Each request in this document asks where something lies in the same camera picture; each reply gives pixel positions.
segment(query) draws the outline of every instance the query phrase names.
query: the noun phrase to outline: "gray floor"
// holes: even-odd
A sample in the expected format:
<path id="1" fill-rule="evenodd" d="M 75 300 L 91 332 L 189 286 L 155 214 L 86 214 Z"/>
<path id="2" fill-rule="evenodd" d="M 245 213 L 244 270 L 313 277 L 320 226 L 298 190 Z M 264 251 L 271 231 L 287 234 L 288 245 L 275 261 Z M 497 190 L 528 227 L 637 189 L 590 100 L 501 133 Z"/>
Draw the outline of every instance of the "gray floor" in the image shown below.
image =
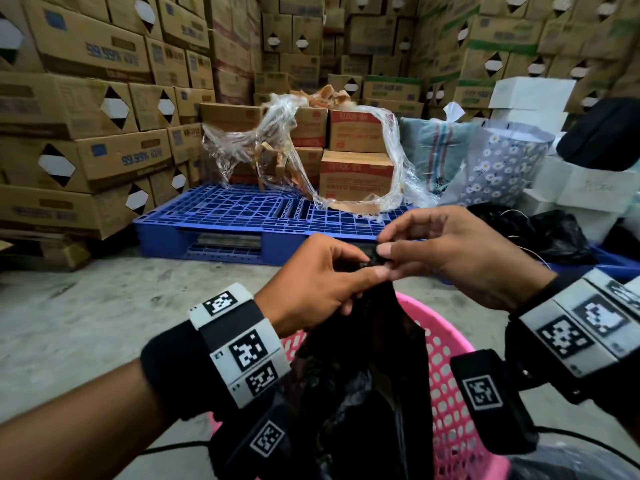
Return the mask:
<path id="1" fill-rule="evenodd" d="M 0 420 L 136 357 L 149 338 L 184 320 L 185 311 L 212 291 L 239 281 L 256 292 L 275 272 L 123 255 L 72 274 L 0 273 Z M 485 310 L 427 278 L 400 281 L 396 290 L 441 313 L 476 348 L 502 351 L 504 313 Z M 551 387 L 524 394 L 524 401 L 535 423 L 578 431 L 640 460 L 622 428 L 593 404 L 572 406 Z M 206 418 L 197 418 L 175 425 L 156 444 L 204 439 L 208 430 Z M 191 449 L 136 460 L 118 478 L 214 476 L 204 449 Z"/>

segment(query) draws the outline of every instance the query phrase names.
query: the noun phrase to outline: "hand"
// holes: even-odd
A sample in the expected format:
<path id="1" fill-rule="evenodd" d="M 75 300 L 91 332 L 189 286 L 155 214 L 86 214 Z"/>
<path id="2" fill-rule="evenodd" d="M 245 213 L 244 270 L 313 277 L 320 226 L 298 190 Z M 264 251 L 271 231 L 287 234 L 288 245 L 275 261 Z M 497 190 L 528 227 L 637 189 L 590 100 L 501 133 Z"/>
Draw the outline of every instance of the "hand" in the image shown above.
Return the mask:
<path id="1" fill-rule="evenodd" d="M 338 308 L 349 315 L 353 299 L 363 291 L 387 281 L 384 266 L 365 267 L 340 273 L 338 260 L 368 262 L 356 246 L 324 234 L 313 234 L 255 296 L 279 337 L 324 322 Z"/>
<path id="2" fill-rule="evenodd" d="M 463 207 L 414 209 L 378 236 L 389 279 L 438 274 L 487 308 L 513 311 L 556 274 Z"/>

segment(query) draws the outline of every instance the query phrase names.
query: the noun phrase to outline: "pink plastic basket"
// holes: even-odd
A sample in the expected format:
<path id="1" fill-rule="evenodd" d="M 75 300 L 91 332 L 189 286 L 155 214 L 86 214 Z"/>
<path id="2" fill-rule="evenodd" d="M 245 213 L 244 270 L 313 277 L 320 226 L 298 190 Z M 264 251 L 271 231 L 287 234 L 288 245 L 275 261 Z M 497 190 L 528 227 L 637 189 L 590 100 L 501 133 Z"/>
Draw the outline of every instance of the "pink plastic basket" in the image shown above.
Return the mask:
<path id="1" fill-rule="evenodd" d="M 504 480 L 509 460 L 489 453 L 476 433 L 467 405 L 449 365 L 450 357 L 473 352 L 473 346 L 440 315 L 417 300 L 396 293 L 404 311 L 424 329 L 429 353 L 429 385 L 433 412 L 433 466 L 438 480 Z M 305 332 L 282 339 L 289 361 Z M 213 416 L 215 433 L 220 427 Z"/>

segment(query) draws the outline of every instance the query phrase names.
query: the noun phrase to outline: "blue pallet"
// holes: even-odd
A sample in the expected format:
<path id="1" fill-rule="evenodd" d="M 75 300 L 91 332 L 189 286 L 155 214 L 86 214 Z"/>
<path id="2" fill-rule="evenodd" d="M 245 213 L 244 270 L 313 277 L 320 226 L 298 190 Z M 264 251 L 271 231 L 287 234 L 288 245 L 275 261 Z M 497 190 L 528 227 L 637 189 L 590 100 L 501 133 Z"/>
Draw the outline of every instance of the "blue pallet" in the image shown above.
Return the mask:
<path id="1" fill-rule="evenodd" d="M 281 266 L 313 233 L 373 243 L 384 226 L 406 210 L 391 211 L 377 223 L 340 210 L 317 209 L 297 192 L 261 193 L 253 185 L 202 185 L 134 223 L 144 256 Z M 241 248 L 198 243 L 198 238 L 211 232 L 259 238 L 259 245 Z"/>

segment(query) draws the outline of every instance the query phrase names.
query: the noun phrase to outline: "wire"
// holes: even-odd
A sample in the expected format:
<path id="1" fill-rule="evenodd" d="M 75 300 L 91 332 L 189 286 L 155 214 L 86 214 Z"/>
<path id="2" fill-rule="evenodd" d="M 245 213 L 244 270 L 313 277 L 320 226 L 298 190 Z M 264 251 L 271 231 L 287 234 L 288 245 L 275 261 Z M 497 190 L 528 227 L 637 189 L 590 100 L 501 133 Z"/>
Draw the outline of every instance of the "wire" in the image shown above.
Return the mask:
<path id="1" fill-rule="evenodd" d="M 192 447 L 195 447 L 195 446 L 207 446 L 208 444 L 209 444 L 209 442 L 207 442 L 207 441 L 185 441 L 184 443 L 174 443 L 174 444 L 171 444 L 171 445 L 158 446 L 158 447 L 155 447 L 155 448 L 147 448 L 142 453 L 140 453 L 140 456 L 142 456 L 142 455 L 150 455 L 151 453 L 160 453 L 160 452 L 169 451 L 169 450 L 178 450 L 180 448 L 192 448 Z"/>
<path id="2" fill-rule="evenodd" d="M 635 468 L 640 470 L 640 463 L 636 462 L 635 460 L 632 460 L 621 451 L 618 451 L 615 448 L 609 445 L 606 445 L 601 441 L 594 440 L 593 438 L 590 438 L 588 436 L 581 435 L 580 433 L 576 433 L 574 431 L 567 431 L 565 429 L 547 428 L 546 426 L 536 426 L 536 430 L 539 433 L 553 433 L 555 435 L 571 436 L 572 438 L 578 438 L 579 440 L 586 441 L 587 443 L 593 443 L 594 445 L 597 445 L 600 448 L 604 448 L 605 450 L 608 450 L 613 454 L 618 455 L 620 458 L 622 458 L 627 463 L 629 463 L 629 465 L 633 465 Z"/>

